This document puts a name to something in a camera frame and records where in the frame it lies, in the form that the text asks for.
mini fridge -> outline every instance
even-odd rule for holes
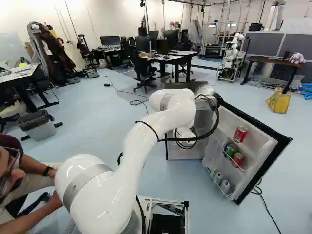
[[[165,88],[189,88],[195,97],[205,94],[217,103],[219,111],[218,128],[208,138],[200,140],[191,150],[180,148],[175,141],[166,142],[167,160],[202,160],[202,165],[207,168],[212,178],[211,182],[220,190],[220,194],[240,205],[292,139],[225,102],[207,82],[166,85]],[[194,128],[200,136],[212,128],[216,114],[206,101],[196,100],[196,107]],[[234,140],[238,127],[247,129],[242,143]],[[172,132],[165,134],[165,138],[173,138]],[[233,155],[227,155],[226,149],[229,144],[236,148],[236,153],[244,156],[239,165],[236,164]],[[226,191],[222,189],[222,181],[229,183]]]
[[[213,96],[219,105],[219,125],[209,136],[202,165],[220,194],[240,205],[292,139],[226,103],[219,94]],[[238,127],[248,130],[242,143],[234,139]],[[228,145],[244,156],[239,164],[229,155]]]

window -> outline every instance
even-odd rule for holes
[[[237,23],[231,23],[232,27],[236,27]]]

silver band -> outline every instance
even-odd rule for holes
[[[160,101],[160,111],[164,111],[168,107],[168,102],[173,97],[173,94],[165,94],[164,97]]]
[[[72,202],[80,189],[91,179],[107,171],[112,171],[112,169],[105,164],[98,164],[88,168],[86,171],[79,174],[75,179],[73,179],[73,181],[67,186],[63,198],[64,206],[66,207],[68,212],[70,212]]]

table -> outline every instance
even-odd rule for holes
[[[158,62],[160,64],[160,76],[164,77],[166,75],[166,64],[171,64],[175,66],[175,82],[179,82],[179,64],[184,63],[185,58],[183,56],[177,55],[168,55],[169,58],[162,58],[162,57],[150,57],[150,56],[141,56],[144,59],[150,59],[153,62]]]
[[[186,82],[190,82],[192,57],[198,55],[199,52],[198,51],[171,50],[169,51],[168,54],[184,57],[185,59],[184,63],[186,63]]]
[[[33,101],[30,99],[26,89],[23,87],[24,79],[31,77],[34,71],[37,69],[37,67],[38,67],[38,64],[33,64],[31,65],[31,68],[28,70],[24,70],[18,73],[11,73],[11,74],[0,77],[0,85],[13,86],[15,91],[17,92],[19,97],[24,101],[25,105],[27,106],[30,112],[36,112],[46,107],[59,104],[58,101],[49,103],[47,98],[44,96],[42,90],[36,90],[36,91],[38,92],[39,96],[41,97],[45,105],[41,107],[36,107]],[[63,125],[62,122],[54,124],[55,127],[59,127],[62,125]],[[29,138],[30,136],[24,136],[22,137],[21,140],[23,141]]]
[[[245,78],[241,82],[241,85],[243,85],[243,84],[245,84],[245,83],[247,83],[249,81],[248,75],[249,75],[249,72],[250,72],[250,70],[252,68],[252,65],[255,62],[268,62],[268,63],[280,64],[280,65],[293,67],[293,73],[292,73],[290,79],[288,80],[286,87],[283,90],[283,94],[287,93],[287,91],[289,90],[289,86],[292,83],[293,78],[294,78],[294,76],[296,75],[296,73],[298,71],[298,68],[303,68],[304,67],[303,63],[294,64],[294,63],[290,63],[289,61],[279,60],[279,59],[270,59],[269,57],[265,57],[265,56],[250,56],[250,57],[247,57],[246,60],[249,61],[249,65],[248,65],[248,68],[247,68],[247,72],[246,72]]]
[[[107,63],[107,68],[112,70],[112,64],[109,62],[108,57],[114,54],[120,54],[121,49],[110,49],[110,50],[103,50],[103,49],[93,49],[92,50],[95,60],[97,61],[97,65],[99,66],[99,60],[105,59]]]

white wall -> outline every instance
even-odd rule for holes
[[[261,23],[265,24],[273,0],[266,0]],[[306,13],[310,0],[288,0],[284,17],[302,17]],[[68,8],[77,34],[85,34],[88,45],[91,48],[100,46],[100,36],[121,35],[137,36],[137,28],[145,14],[145,9],[140,7],[139,0],[66,0]],[[248,0],[242,1],[241,21],[246,18]],[[66,44],[66,51],[75,63],[83,64],[79,51],[76,49],[76,36],[64,0],[0,0],[1,14],[0,33],[16,31],[21,41],[28,41],[27,24],[31,21],[47,22],[54,27],[58,36],[66,40],[73,41],[73,44]],[[163,10],[161,0],[147,0],[150,30],[153,30],[153,22],[156,29],[163,27]],[[202,13],[200,7],[182,3],[166,1],[165,27],[169,29],[171,21],[181,21],[183,12],[182,28],[187,29],[190,22],[190,12],[192,19],[202,23]],[[257,22],[259,11],[261,10],[261,0],[252,0],[247,22]],[[225,6],[223,18],[221,19],[222,4],[205,8],[204,22],[209,15],[209,22],[214,20],[225,20],[228,8]],[[230,20],[238,20],[239,4],[231,3]]]

